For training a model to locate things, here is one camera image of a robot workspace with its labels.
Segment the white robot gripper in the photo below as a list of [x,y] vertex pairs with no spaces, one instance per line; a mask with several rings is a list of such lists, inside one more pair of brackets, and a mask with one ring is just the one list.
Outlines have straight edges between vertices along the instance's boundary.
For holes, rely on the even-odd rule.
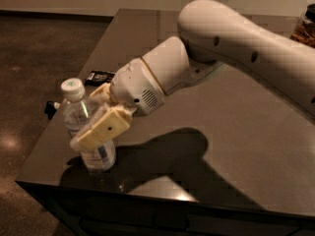
[[[96,88],[90,99],[102,106],[71,140],[70,147],[75,151],[92,151],[126,132],[133,114],[151,114],[164,105],[165,94],[145,61],[136,58],[120,68],[111,83]],[[109,106],[112,99],[124,104]]]

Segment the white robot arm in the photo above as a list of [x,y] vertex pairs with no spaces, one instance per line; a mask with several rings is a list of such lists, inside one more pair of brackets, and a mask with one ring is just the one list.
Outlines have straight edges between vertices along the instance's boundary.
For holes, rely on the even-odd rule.
[[254,72],[293,102],[315,113],[315,49],[263,29],[214,0],[187,4],[171,36],[135,58],[98,87],[92,119],[71,140],[76,151],[92,151],[122,133],[134,116],[164,105],[179,89],[194,86],[224,65]]

